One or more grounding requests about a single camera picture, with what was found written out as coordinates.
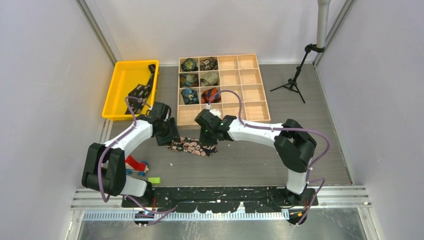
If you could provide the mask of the pink floral black tie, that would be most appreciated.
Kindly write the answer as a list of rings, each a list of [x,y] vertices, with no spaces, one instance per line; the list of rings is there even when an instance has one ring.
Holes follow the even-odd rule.
[[[168,146],[169,150],[190,153],[201,157],[210,157],[218,152],[215,145],[205,145],[199,139],[180,137],[173,140]]]

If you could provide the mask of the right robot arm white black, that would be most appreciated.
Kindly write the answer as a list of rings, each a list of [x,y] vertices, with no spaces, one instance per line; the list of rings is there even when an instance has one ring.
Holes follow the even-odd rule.
[[[200,126],[199,140],[211,146],[219,141],[245,141],[276,150],[288,169],[285,198],[291,205],[299,205],[306,197],[307,170],[314,156],[317,142],[293,119],[285,123],[269,124],[245,121],[233,115],[223,118],[203,109],[194,119]]]

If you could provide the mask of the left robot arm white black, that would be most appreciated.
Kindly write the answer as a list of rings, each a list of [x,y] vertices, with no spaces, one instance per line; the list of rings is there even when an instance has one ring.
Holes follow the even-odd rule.
[[[104,202],[111,196],[130,195],[141,207],[153,202],[151,185],[126,174],[126,158],[143,142],[155,138],[158,146],[178,140],[172,109],[155,102],[146,115],[139,115],[133,123],[115,138],[105,143],[92,143],[87,151],[81,184],[100,192]]]

